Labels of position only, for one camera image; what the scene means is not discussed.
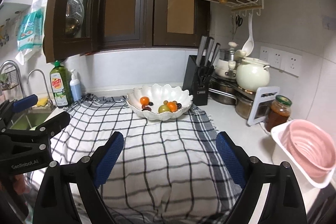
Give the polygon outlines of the person's left hand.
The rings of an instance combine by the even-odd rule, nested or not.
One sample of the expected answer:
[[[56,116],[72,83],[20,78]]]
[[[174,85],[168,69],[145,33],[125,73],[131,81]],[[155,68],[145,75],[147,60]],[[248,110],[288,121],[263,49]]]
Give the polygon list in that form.
[[[22,195],[29,191],[29,188],[26,185],[25,175],[17,174],[12,178],[13,189],[18,195]]]

